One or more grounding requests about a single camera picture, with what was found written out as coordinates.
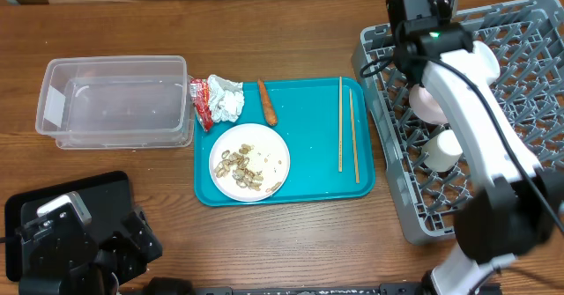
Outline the orange carrot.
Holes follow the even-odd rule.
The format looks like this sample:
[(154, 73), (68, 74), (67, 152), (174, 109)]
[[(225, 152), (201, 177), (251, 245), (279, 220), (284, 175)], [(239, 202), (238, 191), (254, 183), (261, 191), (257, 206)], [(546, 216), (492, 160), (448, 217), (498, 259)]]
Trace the orange carrot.
[(274, 111), (274, 107), (271, 103), (264, 81), (262, 79), (258, 79), (257, 85), (262, 102), (264, 119), (270, 126), (276, 126), (278, 124), (278, 117)]

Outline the white plate with food scraps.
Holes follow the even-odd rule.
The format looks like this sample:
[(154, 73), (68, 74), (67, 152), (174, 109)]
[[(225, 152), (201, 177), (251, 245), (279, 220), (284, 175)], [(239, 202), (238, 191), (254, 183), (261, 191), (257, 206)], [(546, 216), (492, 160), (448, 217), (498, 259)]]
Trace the white plate with food scraps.
[(209, 154), (211, 180), (220, 193), (256, 203), (282, 189), (290, 173), (286, 142), (274, 129), (245, 123), (223, 132)]

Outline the wooden chopstick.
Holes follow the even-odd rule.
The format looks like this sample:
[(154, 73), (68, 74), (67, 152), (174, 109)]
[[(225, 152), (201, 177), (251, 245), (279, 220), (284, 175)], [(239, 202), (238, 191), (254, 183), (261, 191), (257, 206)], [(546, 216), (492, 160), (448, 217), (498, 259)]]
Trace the wooden chopstick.
[(338, 79), (338, 171), (343, 171), (343, 93), (342, 77)]
[(352, 153), (353, 153), (353, 166), (355, 172), (355, 182), (360, 184), (360, 171), (358, 162), (358, 150), (357, 150), (357, 140), (356, 140), (356, 127), (355, 127), (355, 111), (353, 105), (353, 90), (349, 89), (349, 107), (350, 107), (350, 123), (352, 132)]

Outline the white tissue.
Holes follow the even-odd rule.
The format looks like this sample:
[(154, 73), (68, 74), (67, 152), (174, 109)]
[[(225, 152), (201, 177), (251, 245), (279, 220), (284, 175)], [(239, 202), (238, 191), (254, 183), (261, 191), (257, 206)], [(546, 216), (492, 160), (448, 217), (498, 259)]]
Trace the white tissue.
[(210, 90), (208, 108), (214, 122), (236, 122), (241, 115), (245, 99), (243, 83), (224, 79), (217, 75), (207, 78)]

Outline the red snack wrapper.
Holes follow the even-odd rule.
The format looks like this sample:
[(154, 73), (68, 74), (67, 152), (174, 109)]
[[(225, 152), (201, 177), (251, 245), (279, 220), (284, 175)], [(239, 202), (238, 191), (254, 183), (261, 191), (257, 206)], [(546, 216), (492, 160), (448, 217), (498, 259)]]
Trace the red snack wrapper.
[(192, 78), (189, 81), (189, 92), (197, 111), (197, 118), (204, 132), (208, 132), (214, 124), (212, 111), (209, 108), (210, 87), (206, 79)]

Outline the pink bowl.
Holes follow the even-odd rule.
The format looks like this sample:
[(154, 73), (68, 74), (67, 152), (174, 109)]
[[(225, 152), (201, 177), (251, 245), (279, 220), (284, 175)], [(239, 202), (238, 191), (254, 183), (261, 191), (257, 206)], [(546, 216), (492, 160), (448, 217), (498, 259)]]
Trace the pink bowl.
[(409, 93), (409, 104), (411, 110), (423, 122), (442, 125), (447, 124), (448, 119), (443, 113), (440, 105), (433, 96), (420, 85), (414, 85)]

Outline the white cup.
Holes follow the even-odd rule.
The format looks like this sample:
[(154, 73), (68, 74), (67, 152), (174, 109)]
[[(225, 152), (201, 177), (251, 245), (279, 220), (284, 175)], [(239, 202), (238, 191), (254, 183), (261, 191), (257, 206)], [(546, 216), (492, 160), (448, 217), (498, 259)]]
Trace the white cup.
[(422, 147), (422, 152), (428, 154), (424, 164), (438, 173), (450, 170), (463, 154), (462, 147), (451, 129), (445, 129), (430, 139)]

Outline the black plastic tray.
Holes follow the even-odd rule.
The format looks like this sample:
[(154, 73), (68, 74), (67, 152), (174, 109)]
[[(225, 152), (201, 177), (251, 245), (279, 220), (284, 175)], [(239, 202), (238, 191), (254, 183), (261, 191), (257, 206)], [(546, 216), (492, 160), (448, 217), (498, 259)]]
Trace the black plastic tray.
[[(4, 207), (5, 233), (13, 236), (17, 228), (37, 218), (40, 206), (71, 192), (78, 193), (91, 216), (88, 224), (72, 227), (78, 244), (84, 244), (83, 235), (96, 245), (107, 240), (116, 242), (117, 235), (124, 229), (122, 218), (132, 211), (133, 206), (128, 176), (120, 171), (10, 197)], [(20, 239), (8, 243), (5, 252), (6, 276), (12, 282), (18, 281), (21, 289), (56, 293), (65, 286), (65, 276), (54, 267), (44, 267), (28, 276), (24, 274), (30, 261), (23, 254)]]

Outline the white bowl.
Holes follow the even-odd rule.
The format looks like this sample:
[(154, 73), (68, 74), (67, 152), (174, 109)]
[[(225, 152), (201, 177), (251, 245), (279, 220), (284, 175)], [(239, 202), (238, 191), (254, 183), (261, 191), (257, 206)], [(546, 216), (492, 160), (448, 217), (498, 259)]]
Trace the white bowl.
[(492, 51), (483, 41), (473, 42), (473, 58), (478, 74), (487, 85), (493, 84), (500, 76), (500, 64)]

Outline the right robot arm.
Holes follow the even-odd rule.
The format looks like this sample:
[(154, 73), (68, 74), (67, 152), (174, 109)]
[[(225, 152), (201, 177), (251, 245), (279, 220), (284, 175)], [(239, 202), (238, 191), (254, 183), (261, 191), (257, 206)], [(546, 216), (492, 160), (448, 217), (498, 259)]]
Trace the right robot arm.
[(562, 173), (545, 170), (489, 86), (493, 51), (453, 21), (453, 0), (386, 0), (393, 63), (440, 106), (471, 170), (475, 196), (455, 215), (456, 244), (426, 276), (433, 294), (473, 294), (562, 229)]

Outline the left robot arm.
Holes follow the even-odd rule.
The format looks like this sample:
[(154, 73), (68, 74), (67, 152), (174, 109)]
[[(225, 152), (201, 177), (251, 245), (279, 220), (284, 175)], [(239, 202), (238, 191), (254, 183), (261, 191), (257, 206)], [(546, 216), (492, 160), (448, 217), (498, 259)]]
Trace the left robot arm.
[(88, 232), (92, 216), (83, 203), (60, 203), (16, 230), (22, 249), (20, 295), (116, 295), (120, 285), (144, 274), (163, 246), (140, 209), (120, 220), (101, 243)]

